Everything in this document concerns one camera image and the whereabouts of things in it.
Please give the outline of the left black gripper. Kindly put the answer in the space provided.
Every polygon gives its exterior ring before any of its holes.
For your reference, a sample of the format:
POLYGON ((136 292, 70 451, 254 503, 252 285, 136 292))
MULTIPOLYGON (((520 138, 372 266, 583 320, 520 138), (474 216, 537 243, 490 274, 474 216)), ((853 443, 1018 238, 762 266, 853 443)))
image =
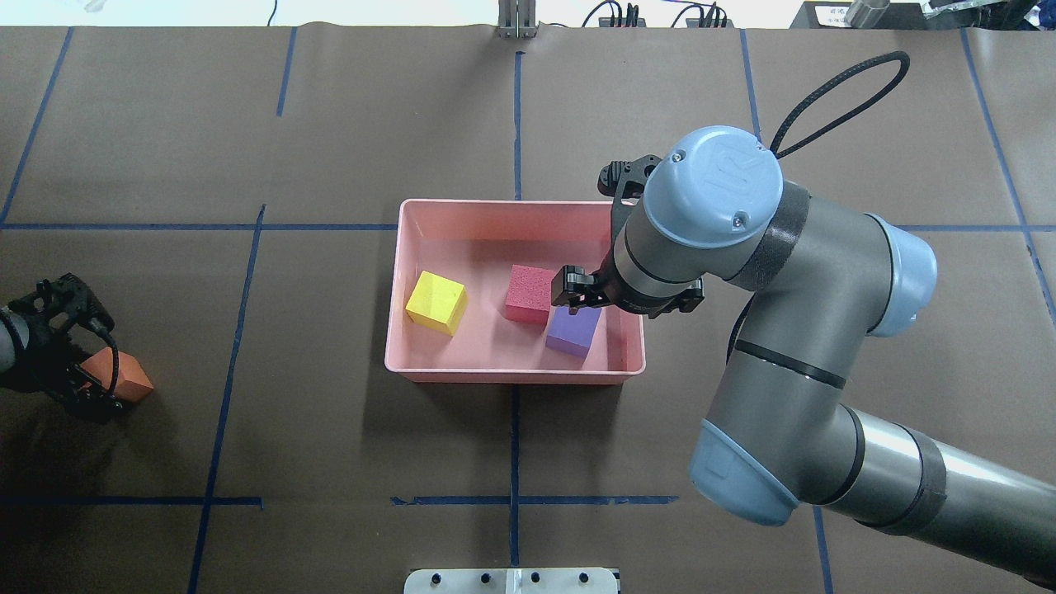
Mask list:
POLYGON ((127 413, 127 403, 111 388, 112 376, 99 379, 76 367, 89 355, 68 332, 53 332, 44 346, 10 346, 8 350, 8 388, 17 394, 46 394, 73 417, 98 424, 127 413))

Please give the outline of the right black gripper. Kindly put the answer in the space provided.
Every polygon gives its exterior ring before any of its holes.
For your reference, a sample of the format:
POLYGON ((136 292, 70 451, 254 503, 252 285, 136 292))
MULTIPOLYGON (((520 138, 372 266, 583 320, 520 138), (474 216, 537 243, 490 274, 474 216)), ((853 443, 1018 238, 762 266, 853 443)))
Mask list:
POLYGON ((656 319, 661 314, 689 314, 703 300, 703 278, 697 278, 675 296, 663 297, 639 292, 615 270, 599 268, 591 275, 580 266, 562 266, 551 281, 551 305, 568 309, 571 316, 581 309, 616 307, 629 314, 656 319))

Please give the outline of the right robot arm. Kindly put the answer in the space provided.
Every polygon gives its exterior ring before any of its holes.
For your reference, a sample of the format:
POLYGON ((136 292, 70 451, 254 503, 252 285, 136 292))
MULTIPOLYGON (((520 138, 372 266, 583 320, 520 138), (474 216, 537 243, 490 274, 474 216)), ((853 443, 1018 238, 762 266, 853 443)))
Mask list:
POLYGON ((729 125, 614 161, 597 190, 612 200, 610 249, 592 274, 559 271, 554 305, 689 313, 706 275, 752 295, 691 456, 701 495, 762 526, 828 507, 1054 589, 1052 485, 841 401, 864 339, 931 301, 927 242, 785 180, 729 125))

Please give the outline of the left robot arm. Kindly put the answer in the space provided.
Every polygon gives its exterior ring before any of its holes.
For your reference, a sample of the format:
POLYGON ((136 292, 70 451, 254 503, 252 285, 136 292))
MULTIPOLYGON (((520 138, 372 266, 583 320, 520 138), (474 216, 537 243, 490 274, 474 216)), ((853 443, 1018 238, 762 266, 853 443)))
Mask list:
POLYGON ((2 387, 19 394, 44 394, 72 417, 106 422, 121 417, 130 404, 117 398, 120 351, 111 329, 99 318, 52 328, 46 318, 2 309, 2 387), (90 357, 69 337, 80 326, 98 336, 111 355, 111 371, 95 379, 83 368, 90 357))

